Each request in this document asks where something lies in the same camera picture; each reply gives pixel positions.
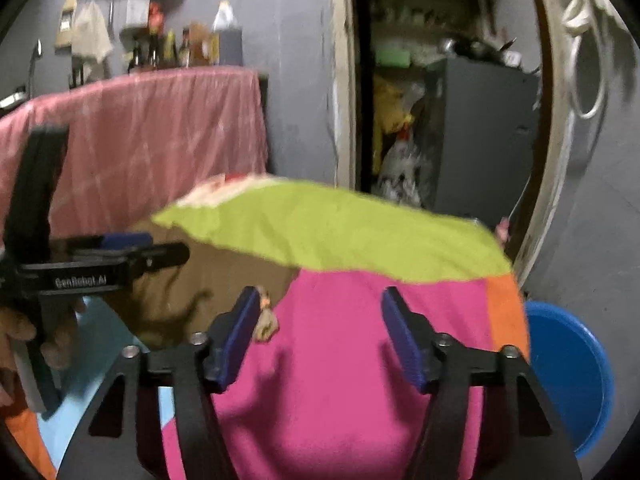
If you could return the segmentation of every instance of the light blue cloth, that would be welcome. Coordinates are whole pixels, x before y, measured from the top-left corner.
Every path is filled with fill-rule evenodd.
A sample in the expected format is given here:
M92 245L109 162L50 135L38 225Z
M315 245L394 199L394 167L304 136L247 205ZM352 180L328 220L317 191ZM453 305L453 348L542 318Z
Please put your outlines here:
M56 468L60 467L84 410L120 351L131 344L142 346L103 300L85 298L84 302L87 309L78 317L73 364L62 377L63 402L47 420L38 416L42 440ZM172 388L160 388L159 400L160 420L164 426L174 417Z

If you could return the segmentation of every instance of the pink tablecloth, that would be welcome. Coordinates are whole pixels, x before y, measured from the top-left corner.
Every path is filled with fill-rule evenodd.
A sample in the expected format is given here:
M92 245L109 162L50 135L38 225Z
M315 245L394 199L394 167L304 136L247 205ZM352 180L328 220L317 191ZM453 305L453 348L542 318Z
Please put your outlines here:
M28 131L44 123L70 126L51 207L55 236L122 230L215 174L265 171L255 72L123 76L37 98L0 120L0 233Z

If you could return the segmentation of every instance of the blue gripper pad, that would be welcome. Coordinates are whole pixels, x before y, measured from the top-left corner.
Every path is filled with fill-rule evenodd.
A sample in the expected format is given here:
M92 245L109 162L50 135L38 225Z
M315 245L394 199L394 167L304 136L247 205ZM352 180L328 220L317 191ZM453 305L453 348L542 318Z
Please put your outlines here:
M112 233L104 235L100 248L106 251L123 251L134 247L148 247L154 244L149 233Z
M425 394L428 382L425 374L427 369L426 353L429 349L421 349L418 346L414 334L408 326L408 320L411 319L411 316L420 315L409 310L395 287L384 291L382 294L382 318L400 361L402 374L409 383L415 386L416 390Z
M245 287L231 312L220 314L211 324L209 355L202 366L204 377L221 394L236 382L244 355L260 317L260 294Z

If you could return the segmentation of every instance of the orange cloth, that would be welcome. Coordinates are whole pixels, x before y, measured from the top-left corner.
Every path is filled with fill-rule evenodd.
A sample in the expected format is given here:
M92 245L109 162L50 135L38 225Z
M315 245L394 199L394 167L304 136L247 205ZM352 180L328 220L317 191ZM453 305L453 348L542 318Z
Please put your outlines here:
M14 439L40 474L46 480L54 480L56 469L53 467L49 453L40 437L36 415L27 409L24 392L17 384L15 402L7 408L0 408L0 418L4 419L4 423ZM2 465L0 465L0 478L4 478Z
M496 278L486 278L487 310L494 351L504 345L517 346L525 359L529 360L529 329L518 285L512 274Z

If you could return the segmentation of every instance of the white rope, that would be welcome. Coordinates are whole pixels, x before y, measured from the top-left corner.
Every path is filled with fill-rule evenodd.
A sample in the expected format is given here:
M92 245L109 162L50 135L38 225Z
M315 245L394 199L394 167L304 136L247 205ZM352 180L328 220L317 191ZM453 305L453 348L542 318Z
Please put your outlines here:
M607 96L607 77L604 63L604 42L598 20L596 19L593 0L571 0L562 16L562 24L569 34L574 37L569 56L568 65L568 83L571 94L571 101L574 111L578 117L583 120L594 118L602 109ZM591 110L585 112L582 110L580 99L578 97L577 84L577 64L578 54L582 46L583 35L590 30L595 38L596 50L598 52L598 65L600 67L600 83L598 85L598 94L596 101Z

